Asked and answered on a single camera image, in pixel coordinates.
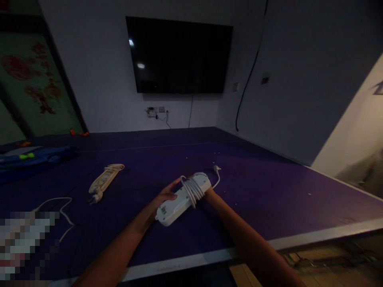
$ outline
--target white cable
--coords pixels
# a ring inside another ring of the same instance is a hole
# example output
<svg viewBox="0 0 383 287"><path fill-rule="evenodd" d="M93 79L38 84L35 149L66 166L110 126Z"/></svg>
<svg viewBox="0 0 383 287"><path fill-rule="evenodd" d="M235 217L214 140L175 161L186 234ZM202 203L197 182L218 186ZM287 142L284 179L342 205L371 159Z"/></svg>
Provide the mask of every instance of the white cable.
<svg viewBox="0 0 383 287"><path fill-rule="evenodd" d="M221 170L221 169L217 165L215 165L214 171L218 175L218 181L213 186L213 188L215 188L217 186L217 184L219 183L219 181L221 180L219 173L218 173L219 170ZM195 173L194 176L195 175L206 176L204 173ZM186 189L186 191L190 197L191 205L193 208L195 208L195 204L197 203L197 200L200 200L205 195L205 193L202 191L202 189L199 187L198 183L195 181L195 179L193 177L187 179L184 175L181 175L180 178L181 178L182 185L184 186L184 188Z"/></svg>
<svg viewBox="0 0 383 287"><path fill-rule="evenodd" d="M63 205L63 207L60 208L60 213L67 219L68 223L71 225L71 227L69 227L67 229L67 231L65 231L65 233L61 236L60 240L59 240L59 243L61 242L61 240L64 238L65 235L67 235L67 233L69 232L69 230L71 230L75 224L69 219L69 217L63 212L63 209L64 207L66 207L69 203L72 202L72 198L71 197L55 197L55 198L52 198L52 199L48 199L47 201L44 201L42 204L40 204L40 206L38 208L35 208L34 210L32 210L32 212L37 212L39 211L39 209L44 205L46 204L48 201L52 201L52 200L56 200L56 199L69 199L69 201L67 203L65 203Z"/></svg>
<svg viewBox="0 0 383 287"><path fill-rule="evenodd" d="M218 181L213 186L213 189L214 189L218 185L219 181L221 180L221 178L219 176L219 172L218 172L219 170L221 170L221 168L218 165L215 165L213 169L216 172L216 174L218 175Z"/></svg>

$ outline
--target pixelated area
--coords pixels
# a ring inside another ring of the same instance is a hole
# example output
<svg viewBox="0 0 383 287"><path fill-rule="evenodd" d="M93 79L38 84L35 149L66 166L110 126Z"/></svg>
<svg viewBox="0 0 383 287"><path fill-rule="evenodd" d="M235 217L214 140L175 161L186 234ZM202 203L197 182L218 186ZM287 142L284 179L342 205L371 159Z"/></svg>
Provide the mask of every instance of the pixelated area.
<svg viewBox="0 0 383 287"><path fill-rule="evenodd" d="M17 278L16 276L22 272L59 218L59 212L12 212L9 219L1 219L0 280ZM55 246L49 247L49 252L43 255L43 259L39 261L39 266L35 267L35 272L30 275L30 279L39 280L44 268L58 252L59 242L56 240Z"/></svg>

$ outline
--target purple floor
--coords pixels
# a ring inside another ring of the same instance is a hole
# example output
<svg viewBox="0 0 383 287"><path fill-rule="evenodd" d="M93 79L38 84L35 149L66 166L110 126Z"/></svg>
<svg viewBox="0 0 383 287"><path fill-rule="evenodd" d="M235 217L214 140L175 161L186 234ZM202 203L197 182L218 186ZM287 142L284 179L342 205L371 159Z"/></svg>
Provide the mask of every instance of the purple floor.
<svg viewBox="0 0 383 287"><path fill-rule="evenodd" d="M217 128L92 134L88 138L51 136L34 139L44 146L76 145L76 159L35 176L0 186L3 218L30 211L41 202L68 196L67 214L76 226L45 267L43 277L79 275L113 238L180 175L206 172L216 192L267 240L383 217L383 202ZM122 163L102 201L89 206L88 189L103 167ZM44 206L58 211L63 202ZM30 266L69 227L61 218ZM184 212L171 226L155 222L130 266L233 247L212 208L205 202Z"/></svg>

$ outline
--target orange toy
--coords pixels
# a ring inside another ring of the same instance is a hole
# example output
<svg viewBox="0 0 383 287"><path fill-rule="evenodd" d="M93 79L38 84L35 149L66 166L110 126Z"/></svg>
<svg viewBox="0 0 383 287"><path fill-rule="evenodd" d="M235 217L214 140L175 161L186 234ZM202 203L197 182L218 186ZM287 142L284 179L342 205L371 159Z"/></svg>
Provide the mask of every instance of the orange toy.
<svg viewBox="0 0 383 287"><path fill-rule="evenodd" d="M32 143L31 142L22 142L22 143L17 143L18 146L21 146L21 147L27 147L27 146L30 146Z"/></svg>

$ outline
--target black screen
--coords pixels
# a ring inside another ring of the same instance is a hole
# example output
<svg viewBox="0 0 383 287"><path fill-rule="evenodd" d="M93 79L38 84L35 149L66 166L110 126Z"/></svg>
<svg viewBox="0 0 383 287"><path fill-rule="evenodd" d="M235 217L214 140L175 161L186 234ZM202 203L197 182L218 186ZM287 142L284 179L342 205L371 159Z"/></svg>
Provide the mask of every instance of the black screen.
<svg viewBox="0 0 383 287"><path fill-rule="evenodd" d="M139 93L222 93L233 27L126 17Z"/></svg>

